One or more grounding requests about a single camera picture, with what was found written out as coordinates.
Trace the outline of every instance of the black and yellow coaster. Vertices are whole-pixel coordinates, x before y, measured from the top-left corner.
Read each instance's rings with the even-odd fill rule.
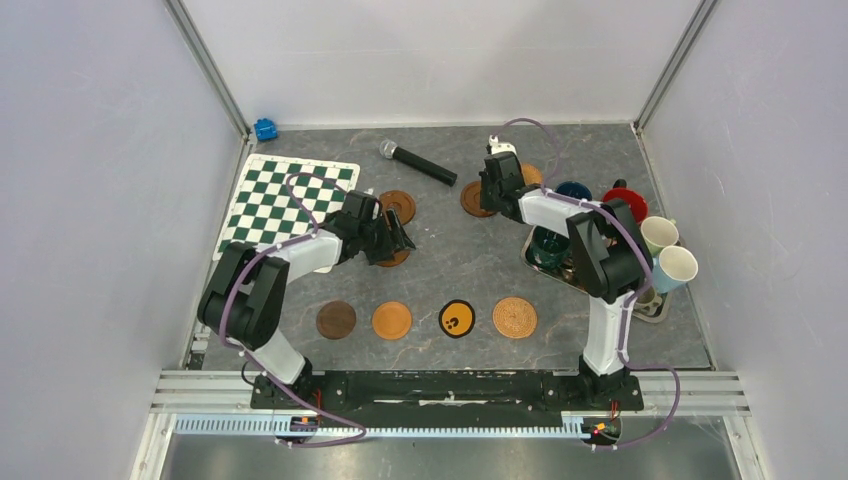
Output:
[[[439,312],[439,327],[451,338],[460,338],[471,333],[474,320],[474,308],[465,300],[451,300]]]

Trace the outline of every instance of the blue toy block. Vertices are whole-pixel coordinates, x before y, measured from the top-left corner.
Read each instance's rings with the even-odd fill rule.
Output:
[[[277,138],[277,127],[274,122],[267,118],[260,118],[253,124],[253,131],[256,132],[256,139],[260,142]]]

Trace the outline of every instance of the dark blue cup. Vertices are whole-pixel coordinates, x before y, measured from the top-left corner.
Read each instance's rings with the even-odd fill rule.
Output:
[[[591,200],[592,191],[580,182],[562,182],[555,190],[560,195],[578,200]]]

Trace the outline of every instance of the green glass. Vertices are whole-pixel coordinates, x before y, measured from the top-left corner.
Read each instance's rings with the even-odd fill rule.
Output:
[[[530,263],[546,269],[554,269],[562,265],[568,256],[571,240],[547,228],[533,229],[533,239],[527,249],[527,260]]]

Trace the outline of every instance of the brown coaster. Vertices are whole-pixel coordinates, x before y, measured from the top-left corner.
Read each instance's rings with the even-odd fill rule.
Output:
[[[356,311],[346,302],[330,302],[318,311],[315,326],[325,338],[339,340],[350,335],[356,326]]]
[[[534,183],[542,184],[545,180],[545,177],[542,175],[542,172],[539,171],[538,168],[530,165],[529,163],[521,164],[521,175],[524,177],[525,185],[532,185]]]
[[[480,191],[483,184],[479,180],[471,182],[462,189],[462,194],[459,197],[459,203],[462,208],[470,215],[475,217],[491,217],[497,212],[489,212],[480,208]]]
[[[412,313],[400,302],[387,302],[374,310],[371,325],[380,338],[397,340],[412,328]]]
[[[383,210],[394,209],[398,214],[401,225],[406,225],[415,216],[415,200],[406,192],[390,190],[380,195]]]
[[[527,338],[538,324],[536,309],[519,297],[507,297],[495,305],[492,313],[495,328],[507,338]]]
[[[377,262],[377,265],[381,267],[397,267],[401,263],[404,262],[409,257],[409,250],[401,250],[392,257],[391,260],[386,260],[385,262]]]

